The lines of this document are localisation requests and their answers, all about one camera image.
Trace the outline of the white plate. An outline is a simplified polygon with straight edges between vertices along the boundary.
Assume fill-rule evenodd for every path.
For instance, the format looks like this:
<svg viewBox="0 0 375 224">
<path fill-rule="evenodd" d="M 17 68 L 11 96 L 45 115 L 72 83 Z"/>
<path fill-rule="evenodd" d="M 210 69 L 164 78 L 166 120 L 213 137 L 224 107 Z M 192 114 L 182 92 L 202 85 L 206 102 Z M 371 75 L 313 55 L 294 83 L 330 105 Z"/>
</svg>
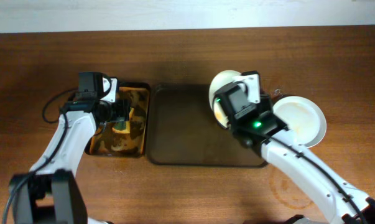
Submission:
<svg viewBox="0 0 375 224">
<path fill-rule="evenodd" d="M 235 70 L 225 70 L 218 73 L 211 81 L 209 88 L 210 108 L 215 116 L 216 122 L 223 128 L 228 129 L 228 117 L 225 115 L 221 107 L 222 94 L 225 92 L 226 86 L 234 82 L 234 77 L 241 76 L 241 72 Z"/>
<path fill-rule="evenodd" d="M 326 134 L 326 118 L 311 100 L 301 96 L 285 96 L 273 105 L 274 113 L 296 132 L 297 141 L 306 147 L 319 144 Z"/>
</svg>

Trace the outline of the green yellow sponge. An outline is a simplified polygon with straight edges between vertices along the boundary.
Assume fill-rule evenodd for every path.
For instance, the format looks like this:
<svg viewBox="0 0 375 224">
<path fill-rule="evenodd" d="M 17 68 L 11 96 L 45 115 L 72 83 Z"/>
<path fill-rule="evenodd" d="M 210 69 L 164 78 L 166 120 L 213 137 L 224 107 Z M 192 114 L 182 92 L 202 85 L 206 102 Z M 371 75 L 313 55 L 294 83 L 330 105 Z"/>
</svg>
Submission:
<svg viewBox="0 0 375 224">
<path fill-rule="evenodd" d="M 129 134 L 131 132 L 131 120 L 134 114 L 134 108 L 130 109 L 129 120 L 120 121 L 112 127 L 112 131 L 117 134 Z"/>
</svg>

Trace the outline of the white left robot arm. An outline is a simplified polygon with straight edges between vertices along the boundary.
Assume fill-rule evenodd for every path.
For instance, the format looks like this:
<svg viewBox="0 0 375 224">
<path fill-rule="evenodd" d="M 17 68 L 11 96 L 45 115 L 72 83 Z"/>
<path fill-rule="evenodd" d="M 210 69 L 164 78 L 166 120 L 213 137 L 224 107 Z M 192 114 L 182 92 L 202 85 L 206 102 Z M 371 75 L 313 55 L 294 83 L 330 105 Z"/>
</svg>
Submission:
<svg viewBox="0 0 375 224">
<path fill-rule="evenodd" d="M 101 72 L 81 72 L 78 87 L 59 109 L 57 129 L 46 150 L 25 174 L 9 183 L 2 222 L 96 223 L 88 216 L 76 171 L 98 128 L 129 120 L 128 100 L 118 98 L 119 80 Z"/>
</svg>

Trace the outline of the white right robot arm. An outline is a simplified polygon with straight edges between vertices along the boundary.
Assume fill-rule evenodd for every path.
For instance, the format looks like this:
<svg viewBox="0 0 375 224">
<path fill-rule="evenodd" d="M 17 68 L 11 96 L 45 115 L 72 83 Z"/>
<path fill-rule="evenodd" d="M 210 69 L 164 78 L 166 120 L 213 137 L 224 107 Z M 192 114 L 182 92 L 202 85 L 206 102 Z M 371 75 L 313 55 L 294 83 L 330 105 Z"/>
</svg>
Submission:
<svg viewBox="0 0 375 224">
<path fill-rule="evenodd" d="M 208 93 L 217 123 L 244 147 L 288 176 L 320 209 L 328 223 L 375 223 L 375 199 L 347 183 L 297 141 L 261 92 L 257 71 L 225 70 Z"/>
</svg>

